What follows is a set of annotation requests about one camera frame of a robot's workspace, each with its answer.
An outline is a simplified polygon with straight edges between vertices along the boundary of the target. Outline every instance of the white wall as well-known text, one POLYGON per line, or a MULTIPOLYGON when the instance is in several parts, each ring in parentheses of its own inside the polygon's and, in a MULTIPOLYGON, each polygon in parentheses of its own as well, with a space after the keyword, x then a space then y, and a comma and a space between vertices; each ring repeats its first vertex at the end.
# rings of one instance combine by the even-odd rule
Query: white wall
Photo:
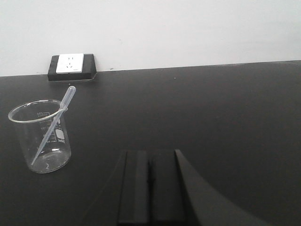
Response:
POLYGON ((0 0, 0 76, 301 59, 300 0, 0 0))

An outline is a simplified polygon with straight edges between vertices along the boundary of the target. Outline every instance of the electrical outlet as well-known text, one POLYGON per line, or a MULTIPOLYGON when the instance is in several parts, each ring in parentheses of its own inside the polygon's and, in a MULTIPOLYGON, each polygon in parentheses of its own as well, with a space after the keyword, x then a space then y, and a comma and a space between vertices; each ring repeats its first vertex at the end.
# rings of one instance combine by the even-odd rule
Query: electrical outlet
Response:
POLYGON ((60 54, 57 61, 56 73, 81 73, 83 70, 84 54, 60 54))

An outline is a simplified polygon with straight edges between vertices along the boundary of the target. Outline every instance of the glass beaker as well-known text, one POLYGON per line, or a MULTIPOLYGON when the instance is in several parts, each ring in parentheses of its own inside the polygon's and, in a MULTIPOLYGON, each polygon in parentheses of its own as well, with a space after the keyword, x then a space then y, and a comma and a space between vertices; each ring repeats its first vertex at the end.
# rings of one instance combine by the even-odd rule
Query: glass beaker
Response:
POLYGON ((71 157, 66 125, 61 116, 46 145, 38 151, 60 107, 58 100, 37 100, 15 107, 8 114, 14 123, 27 166, 36 173, 49 173, 64 166, 71 157))

